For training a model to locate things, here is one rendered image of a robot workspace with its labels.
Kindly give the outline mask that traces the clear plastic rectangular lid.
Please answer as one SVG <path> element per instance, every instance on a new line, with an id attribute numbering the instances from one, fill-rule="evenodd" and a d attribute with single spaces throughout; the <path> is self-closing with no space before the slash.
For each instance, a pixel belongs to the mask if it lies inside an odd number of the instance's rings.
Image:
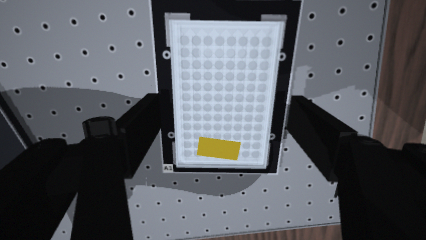
<path id="1" fill-rule="evenodd" d="M 284 22 L 169 22 L 176 168 L 266 169 Z"/>

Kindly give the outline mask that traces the grey perforated base plate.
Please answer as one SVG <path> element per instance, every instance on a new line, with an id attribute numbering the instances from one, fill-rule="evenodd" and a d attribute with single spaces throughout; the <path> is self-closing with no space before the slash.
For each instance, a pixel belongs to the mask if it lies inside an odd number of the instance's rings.
<path id="1" fill-rule="evenodd" d="M 160 132 L 125 179 L 134 240 L 339 225 L 328 182 L 287 131 L 302 95 L 372 138 L 390 0 L 304 0 L 278 175 L 163 173 Z M 148 0 L 0 0 L 0 93 L 32 143 L 82 141 L 156 93 Z"/>

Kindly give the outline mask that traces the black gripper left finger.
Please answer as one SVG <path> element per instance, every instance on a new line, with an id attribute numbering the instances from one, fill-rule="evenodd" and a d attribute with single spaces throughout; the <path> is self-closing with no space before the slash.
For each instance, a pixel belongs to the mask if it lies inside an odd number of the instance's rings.
<path id="1" fill-rule="evenodd" d="M 77 192 L 70 240 L 134 240 L 124 177 L 161 129 L 159 93 L 82 126 L 81 142 L 40 140 L 0 170 L 0 240 L 51 240 Z"/>

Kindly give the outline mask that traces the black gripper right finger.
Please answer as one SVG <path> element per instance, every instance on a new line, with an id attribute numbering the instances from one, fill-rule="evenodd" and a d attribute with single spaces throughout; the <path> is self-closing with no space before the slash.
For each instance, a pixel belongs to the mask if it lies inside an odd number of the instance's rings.
<path id="1" fill-rule="evenodd" d="M 291 96 L 287 131 L 338 182 L 342 240 L 426 240 L 426 144 L 387 148 L 302 95 Z"/>

